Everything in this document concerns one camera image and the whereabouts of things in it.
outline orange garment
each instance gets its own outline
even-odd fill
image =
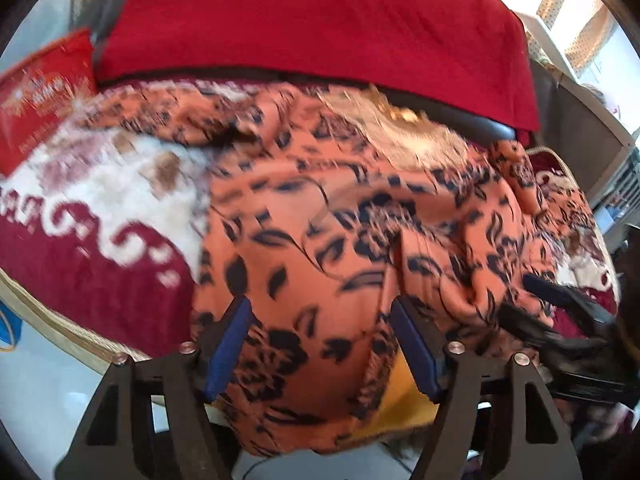
[[[257,320],[222,400],[252,453],[336,450],[366,425],[396,359],[398,294],[448,339],[510,355],[520,344],[496,328],[498,307],[552,324],[521,276],[553,280],[558,238],[593,226],[580,192],[559,189],[548,208],[517,142],[399,171],[363,135],[368,119],[350,116],[274,84],[239,103],[195,88],[116,92],[83,123],[235,143],[211,171],[193,334],[234,296],[251,300]]]

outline tiled floor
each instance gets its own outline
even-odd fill
[[[24,324],[10,354],[0,354],[0,418],[42,480],[66,453],[100,375]],[[156,430],[167,428],[164,408],[154,406]],[[256,466],[242,454],[235,480],[405,480],[409,473],[379,445],[333,456],[304,451]],[[409,467],[415,463],[408,462]]]

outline floral print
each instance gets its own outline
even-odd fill
[[[497,309],[512,301],[552,324],[521,276],[554,279],[554,246],[593,224],[580,192],[543,193],[517,142],[470,146],[457,167],[398,171],[289,84],[240,102],[179,88],[115,94],[83,124],[226,146],[211,171],[193,335],[233,297],[251,300],[258,321],[221,400],[243,446],[265,456],[336,450],[368,423],[396,362],[398,294],[477,352],[521,348]]]

